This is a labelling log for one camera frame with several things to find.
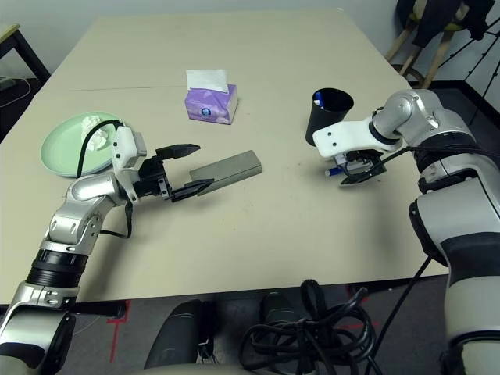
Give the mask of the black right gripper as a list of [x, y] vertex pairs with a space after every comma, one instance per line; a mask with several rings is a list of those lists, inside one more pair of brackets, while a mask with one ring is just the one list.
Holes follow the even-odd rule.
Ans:
[[340, 183], [341, 187], [361, 184], [373, 177], [385, 173], [384, 166], [372, 168], [381, 161], [383, 153], [368, 149], [351, 151], [346, 154], [345, 179]]

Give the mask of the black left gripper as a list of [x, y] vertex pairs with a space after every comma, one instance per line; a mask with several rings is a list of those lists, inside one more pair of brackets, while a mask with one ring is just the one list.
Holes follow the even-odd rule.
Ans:
[[156, 155], [146, 159], [139, 171], [139, 180], [134, 183], [134, 190], [139, 198], [149, 195], [169, 198], [171, 202], [178, 202], [198, 195], [208, 188], [214, 179], [201, 179], [186, 183], [183, 187], [171, 190], [167, 180], [163, 160], [179, 159], [188, 156], [201, 147], [194, 144], [171, 145], [155, 150]]

